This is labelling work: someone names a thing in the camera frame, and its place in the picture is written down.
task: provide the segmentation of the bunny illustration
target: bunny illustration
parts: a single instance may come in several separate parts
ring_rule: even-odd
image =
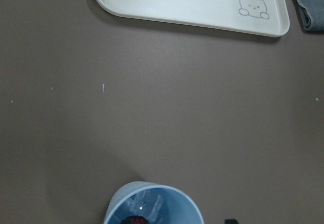
[[[267,6],[264,0],[239,0],[241,15],[269,19]]]

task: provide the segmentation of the black object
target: black object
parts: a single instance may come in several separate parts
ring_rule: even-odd
[[[238,221],[235,219],[226,219],[225,224],[238,224]]]

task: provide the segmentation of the denim cloth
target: denim cloth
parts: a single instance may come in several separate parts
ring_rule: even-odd
[[[297,0],[307,31],[324,31],[324,0]]]

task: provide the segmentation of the tray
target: tray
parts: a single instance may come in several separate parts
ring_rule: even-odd
[[[179,23],[271,37],[289,29],[285,0],[97,0],[121,17]]]

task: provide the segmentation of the gray table surface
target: gray table surface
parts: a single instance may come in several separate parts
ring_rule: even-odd
[[[102,223],[136,180],[205,223],[324,223],[324,36],[294,0],[281,38],[0,1],[0,223]]]

